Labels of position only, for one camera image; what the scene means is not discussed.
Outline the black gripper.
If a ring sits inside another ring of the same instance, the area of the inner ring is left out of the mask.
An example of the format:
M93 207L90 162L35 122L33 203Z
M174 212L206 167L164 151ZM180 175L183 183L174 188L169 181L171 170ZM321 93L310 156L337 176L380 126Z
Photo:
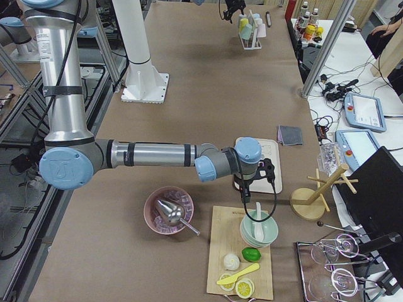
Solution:
M223 12L224 20L231 21L232 15L236 11L240 10L241 14L244 14L246 4L244 0L225 0L227 9Z
M263 172L257 172L253 177L243 176L243 178L240 174L235 174L234 186L241 192L242 203L249 203L251 193L266 192L266 176Z

